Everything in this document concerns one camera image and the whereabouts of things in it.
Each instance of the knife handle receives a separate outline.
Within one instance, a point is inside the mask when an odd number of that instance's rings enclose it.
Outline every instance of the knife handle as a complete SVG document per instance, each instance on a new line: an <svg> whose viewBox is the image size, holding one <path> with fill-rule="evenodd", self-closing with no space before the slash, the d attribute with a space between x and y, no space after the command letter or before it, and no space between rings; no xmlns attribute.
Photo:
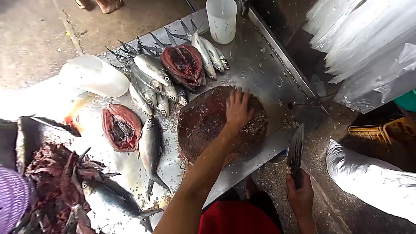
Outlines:
<svg viewBox="0 0 416 234"><path fill-rule="evenodd" d="M293 181L295 182L295 188L300 189L302 188L303 184L303 175L302 175L302 169L296 168L296 169L290 169L290 175L293 178Z"/></svg>

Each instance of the fingers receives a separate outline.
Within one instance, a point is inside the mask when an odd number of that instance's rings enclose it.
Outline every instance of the fingers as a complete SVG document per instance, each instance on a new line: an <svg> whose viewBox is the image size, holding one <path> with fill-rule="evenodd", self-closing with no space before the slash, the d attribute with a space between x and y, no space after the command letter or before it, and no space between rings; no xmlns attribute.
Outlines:
<svg viewBox="0 0 416 234"><path fill-rule="evenodd" d="M230 98L227 98L227 101L225 102L225 104L227 105L227 109L230 108Z"/></svg>
<svg viewBox="0 0 416 234"><path fill-rule="evenodd" d="M233 106L235 103L235 90L231 91L229 99L230 99L230 106Z"/></svg>
<svg viewBox="0 0 416 234"><path fill-rule="evenodd" d="M250 111L248 112L248 120L253 118L253 115L254 115L254 108L251 108Z"/></svg>
<svg viewBox="0 0 416 234"><path fill-rule="evenodd" d="M296 191L295 181L290 176L290 174L288 174L286 176L286 186L287 186L287 195L288 196L291 196L292 194L295 194L295 191Z"/></svg>
<svg viewBox="0 0 416 234"><path fill-rule="evenodd" d="M235 92L235 103L236 104L240 104L241 103L241 96L242 96L241 90L242 90L241 87L239 87L237 89L237 91Z"/></svg>
<svg viewBox="0 0 416 234"><path fill-rule="evenodd" d="M301 169L301 170L302 170L303 186L312 188L311 178L309 177L309 175L303 169Z"/></svg>
<svg viewBox="0 0 416 234"><path fill-rule="evenodd" d="M246 92L244 92L244 96L243 96L243 102L242 104L245 107L248 107L248 97L250 96L250 90L247 90Z"/></svg>

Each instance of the purple mesh basket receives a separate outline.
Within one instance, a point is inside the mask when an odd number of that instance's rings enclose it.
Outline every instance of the purple mesh basket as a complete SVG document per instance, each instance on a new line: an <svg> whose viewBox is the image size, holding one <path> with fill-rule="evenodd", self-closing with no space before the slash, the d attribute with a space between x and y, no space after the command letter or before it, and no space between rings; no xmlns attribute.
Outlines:
<svg viewBox="0 0 416 234"><path fill-rule="evenodd" d="M17 172L0 167L0 233L9 233L25 214L30 190Z"/></svg>

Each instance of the yellow plastic crate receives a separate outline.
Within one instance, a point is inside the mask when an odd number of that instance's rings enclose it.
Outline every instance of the yellow plastic crate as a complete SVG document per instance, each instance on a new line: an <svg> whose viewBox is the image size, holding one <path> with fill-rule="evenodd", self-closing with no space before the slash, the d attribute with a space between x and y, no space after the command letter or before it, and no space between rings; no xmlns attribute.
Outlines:
<svg viewBox="0 0 416 234"><path fill-rule="evenodd" d="M350 126L348 133L352 137L362 138L370 141L380 141L391 144L390 135L394 135L395 139L405 139L416 137L412 125L405 117L390 121L384 125L367 125L367 126Z"/></svg>

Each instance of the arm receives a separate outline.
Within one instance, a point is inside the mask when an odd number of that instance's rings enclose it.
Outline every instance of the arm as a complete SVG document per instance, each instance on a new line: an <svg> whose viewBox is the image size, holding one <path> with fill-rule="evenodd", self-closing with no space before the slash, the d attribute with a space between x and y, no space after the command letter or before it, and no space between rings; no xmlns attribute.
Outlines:
<svg viewBox="0 0 416 234"><path fill-rule="evenodd" d="M301 234L315 234L315 223L312 218L313 189L309 175L302 170L303 187L295 188L293 178L287 175L287 199L296 216Z"/></svg>
<svg viewBox="0 0 416 234"><path fill-rule="evenodd" d="M225 156L240 130L253 116L248 111L249 91L232 91L227 99L227 123L215 140L202 152L182 181L154 234L197 233L202 206L217 180Z"/></svg>

